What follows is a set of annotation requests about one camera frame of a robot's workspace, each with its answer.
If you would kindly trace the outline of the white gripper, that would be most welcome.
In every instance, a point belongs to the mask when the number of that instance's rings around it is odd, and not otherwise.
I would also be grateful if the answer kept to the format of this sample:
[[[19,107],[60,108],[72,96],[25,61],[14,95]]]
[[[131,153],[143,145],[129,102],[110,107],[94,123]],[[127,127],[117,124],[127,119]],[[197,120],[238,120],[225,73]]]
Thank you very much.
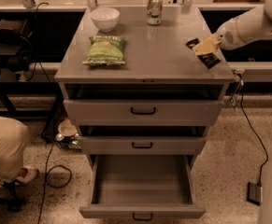
[[[223,23],[216,35],[212,35],[209,38],[199,42],[193,47],[193,53],[196,56],[207,55],[215,52],[219,46],[224,50],[236,49],[238,45],[238,35],[236,32],[236,22],[229,20]]]

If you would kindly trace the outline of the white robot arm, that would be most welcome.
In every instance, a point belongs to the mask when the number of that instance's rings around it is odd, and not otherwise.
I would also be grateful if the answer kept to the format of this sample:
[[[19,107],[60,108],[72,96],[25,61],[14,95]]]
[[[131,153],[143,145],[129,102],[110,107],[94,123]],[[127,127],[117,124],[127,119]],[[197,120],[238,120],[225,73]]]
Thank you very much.
[[[213,54],[217,48],[232,50],[258,40],[272,40],[272,0],[265,0],[235,18],[226,21],[209,38],[191,45],[198,57]],[[272,160],[265,179],[265,191],[258,224],[272,224]]]

